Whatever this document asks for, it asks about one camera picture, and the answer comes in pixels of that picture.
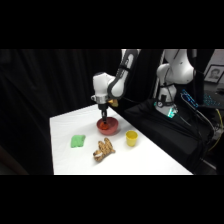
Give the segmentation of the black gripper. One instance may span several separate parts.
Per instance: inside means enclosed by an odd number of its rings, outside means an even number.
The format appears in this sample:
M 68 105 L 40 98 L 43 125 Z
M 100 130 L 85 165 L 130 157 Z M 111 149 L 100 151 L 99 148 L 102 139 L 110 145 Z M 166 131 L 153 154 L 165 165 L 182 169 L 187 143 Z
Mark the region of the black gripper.
M 101 111 L 101 116 L 103 117 L 101 122 L 101 128 L 104 128 L 104 125 L 106 128 L 108 128 L 109 127 L 107 122 L 108 104 L 107 103 L 99 104 L 98 109 Z

